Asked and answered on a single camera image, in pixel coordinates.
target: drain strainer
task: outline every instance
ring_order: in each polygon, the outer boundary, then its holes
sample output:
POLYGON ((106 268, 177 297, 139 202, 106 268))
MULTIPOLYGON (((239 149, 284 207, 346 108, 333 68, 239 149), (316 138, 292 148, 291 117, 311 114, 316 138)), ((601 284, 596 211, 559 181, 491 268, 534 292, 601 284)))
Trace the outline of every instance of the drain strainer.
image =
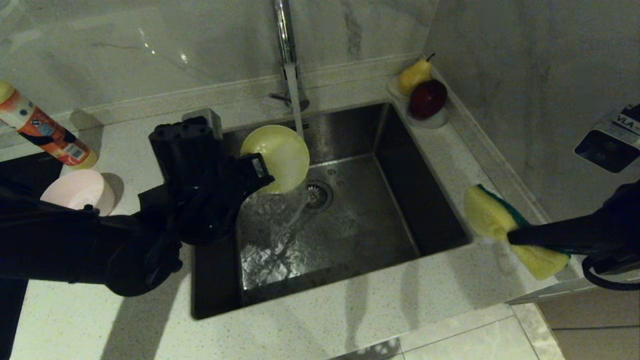
POLYGON ((320 213, 331 205, 333 191, 331 186, 320 180, 307 182, 307 203, 305 212, 320 213))

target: marble wall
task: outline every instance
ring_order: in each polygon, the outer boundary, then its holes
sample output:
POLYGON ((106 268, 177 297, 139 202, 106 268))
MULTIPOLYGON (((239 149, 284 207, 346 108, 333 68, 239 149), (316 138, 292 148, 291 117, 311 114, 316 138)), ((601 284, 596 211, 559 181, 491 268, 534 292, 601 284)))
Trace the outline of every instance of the marble wall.
POLYGON ((552 220, 640 177, 640 161, 616 175, 573 153, 640 102, 640 2, 441 0, 423 51, 552 220))
MULTIPOLYGON (((291 0, 304 69, 421 51, 437 0, 291 0)), ((0 78, 51 114, 279 74, 271 0, 0 0, 0 78)))

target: red apple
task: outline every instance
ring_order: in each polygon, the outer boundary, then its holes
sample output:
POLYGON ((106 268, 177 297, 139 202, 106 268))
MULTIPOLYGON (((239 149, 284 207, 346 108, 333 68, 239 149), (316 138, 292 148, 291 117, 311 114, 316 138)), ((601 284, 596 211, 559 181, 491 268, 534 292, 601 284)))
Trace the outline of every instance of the red apple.
POLYGON ((409 112, 418 120, 435 115, 444 107, 447 87, 436 79, 425 81, 413 89, 409 100, 409 112))

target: countertop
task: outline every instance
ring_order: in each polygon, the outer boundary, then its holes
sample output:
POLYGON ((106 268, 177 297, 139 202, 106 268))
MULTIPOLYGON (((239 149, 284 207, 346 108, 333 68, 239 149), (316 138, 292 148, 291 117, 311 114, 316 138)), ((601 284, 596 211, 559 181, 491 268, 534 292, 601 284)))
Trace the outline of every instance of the countertop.
MULTIPOLYGON (((310 111, 393 101, 388 80, 311 88, 310 111)), ((404 104, 395 105, 404 113, 404 104)), ((454 103, 447 107, 451 121, 465 116, 454 103)), ((286 114, 265 97, 211 108, 226 129, 286 114)), ((94 169, 122 194, 112 214, 139 210, 137 194, 162 183, 147 136, 184 112, 80 131, 99 151, 94 169)), ((403 120, 458 213, 467 187, 481 183, 496 191, 451 124, 428 130, 403 120)), ((1 150, 0 160, 37 150, 16 145, 1 150)), ((196 321, 190 315, 191 248, 180 257, 185 266, 179 273, 135 298, 99 285, 30 281, 12 359, 328 359, 557 282, 536 281, 504 244, 476 236, 457 249, 196 321)))

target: floor tile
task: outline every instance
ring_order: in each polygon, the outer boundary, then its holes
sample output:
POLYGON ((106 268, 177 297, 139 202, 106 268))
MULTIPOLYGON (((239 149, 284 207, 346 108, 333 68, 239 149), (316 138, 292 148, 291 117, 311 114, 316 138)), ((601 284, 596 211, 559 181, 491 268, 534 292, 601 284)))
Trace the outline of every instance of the floor tile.
POLYGON ((402 357, 394 357, 397 354, 402 356, 400 341, 397 338, 393 338, 383 343, 334 357, 332 360, 387 360, 390 358, 392 360, 403 360, 402 357))
POLYGON ((405 351, 405 360, 538 360, 515 316, 405 351))
POLYGON ((535 304, 511 306, 520 326, 540 360, 564 360, 564 355, 535 304))
POLYGON ((407 352, 512 315, 513 312, 508 305, 498 304, 486 309, 454 316, 400 335, 402 350, 407 352))

